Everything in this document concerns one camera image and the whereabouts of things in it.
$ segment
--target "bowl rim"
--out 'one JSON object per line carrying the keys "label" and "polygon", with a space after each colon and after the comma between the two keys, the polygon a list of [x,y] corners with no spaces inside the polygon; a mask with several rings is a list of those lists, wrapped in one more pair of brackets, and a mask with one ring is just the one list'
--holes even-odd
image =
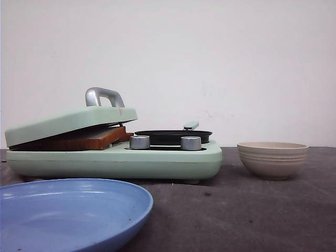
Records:
{"label": "bowl rim", "polygon": [[[255,143],[282,143],[282,144],[293,144],[293,145],[300,145],[301,147],[292,147],[292,148],[269,148],[269,147],[255,147],[251,146],[251,144]],[[237,143],[238,147],[247,147],[252,149],[260,149],[260,150],[303,150],[309,148],[309,146],[302,144],[302,143],[288,143],[288,142],[268,142],[268,141],[260,141],[260,142],[242,142]]]}

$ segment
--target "beige bowl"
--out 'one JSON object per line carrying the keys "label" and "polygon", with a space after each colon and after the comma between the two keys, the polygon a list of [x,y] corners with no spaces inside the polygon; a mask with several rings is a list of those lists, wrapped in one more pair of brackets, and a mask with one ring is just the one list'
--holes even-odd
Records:
{"label": "beige bowl", "polygon": [[244,166],[252,173],[273,180],[295,174],[305,163],[308,147],[296,143],[249,142],[237,144]]}

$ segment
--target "pan handle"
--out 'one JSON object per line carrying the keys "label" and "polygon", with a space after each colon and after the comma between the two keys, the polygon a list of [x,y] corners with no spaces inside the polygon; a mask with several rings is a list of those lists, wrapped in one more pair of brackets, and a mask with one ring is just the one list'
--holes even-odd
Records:
{"label": "pan handle", "polygon": [[184,126],[183,126],[183,130],[194,130],[199,126],[199,122],[197,121],[191,121],[191,122],[187,122]]}
{"label": "pan handle", "polygon": [[86,106],[101,106],[100,97],[108,98],[112,107],[124,108],[120,94],[105,88],[89,88],[85,93]]}

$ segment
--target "metal handle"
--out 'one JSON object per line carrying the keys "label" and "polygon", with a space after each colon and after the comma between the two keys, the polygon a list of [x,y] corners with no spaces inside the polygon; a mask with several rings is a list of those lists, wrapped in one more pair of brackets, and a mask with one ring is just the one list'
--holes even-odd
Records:
{"label": "metal handle", "polygon": [[125,107],[118,92],[105,88],[89,88],[85,93],[86,106],[101,106],[100,97],[108,98],[112,107]]}

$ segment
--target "blue plastic plate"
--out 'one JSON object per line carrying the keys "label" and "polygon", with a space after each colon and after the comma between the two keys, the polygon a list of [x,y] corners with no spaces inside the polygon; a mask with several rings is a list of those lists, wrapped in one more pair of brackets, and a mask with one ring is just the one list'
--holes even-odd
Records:
{"label": "blue plastic plate", "polygon": [[75,178],[3,186],[1,251],[115,251],[153,206],[140,186]]}

